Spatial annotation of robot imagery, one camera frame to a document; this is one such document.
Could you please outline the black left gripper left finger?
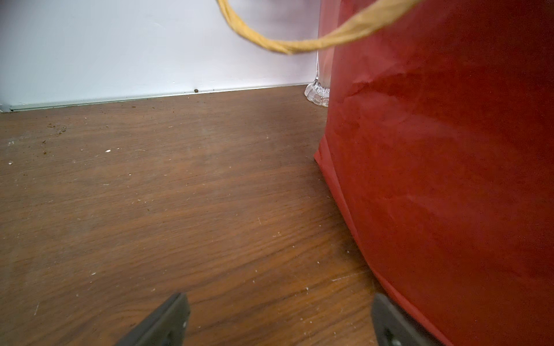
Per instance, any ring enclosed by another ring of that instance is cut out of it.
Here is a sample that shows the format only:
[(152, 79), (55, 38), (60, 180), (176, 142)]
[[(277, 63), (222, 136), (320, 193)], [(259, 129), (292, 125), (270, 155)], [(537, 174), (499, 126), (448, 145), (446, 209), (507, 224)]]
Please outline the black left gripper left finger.
[(171, 295), (115, 346), (182, 346), (190, 317), (185, 293)]

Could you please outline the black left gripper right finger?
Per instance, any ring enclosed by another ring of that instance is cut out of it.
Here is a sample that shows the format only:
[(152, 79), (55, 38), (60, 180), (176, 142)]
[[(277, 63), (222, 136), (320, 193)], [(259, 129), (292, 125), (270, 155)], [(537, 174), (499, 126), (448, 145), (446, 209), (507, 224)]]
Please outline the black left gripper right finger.
[(376, 294), (372, 322), (378, 345), (440, 346), (442, 343), (385, 294)]

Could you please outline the red paper bag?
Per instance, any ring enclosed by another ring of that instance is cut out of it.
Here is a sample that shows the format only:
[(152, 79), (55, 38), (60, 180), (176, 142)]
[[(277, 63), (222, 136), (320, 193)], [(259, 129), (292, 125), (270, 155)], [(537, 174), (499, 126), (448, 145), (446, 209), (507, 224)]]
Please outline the red paper bag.
[(315, 156), (385, 295), (442, 345), (553, 344), (552, 1), (342, 1)]

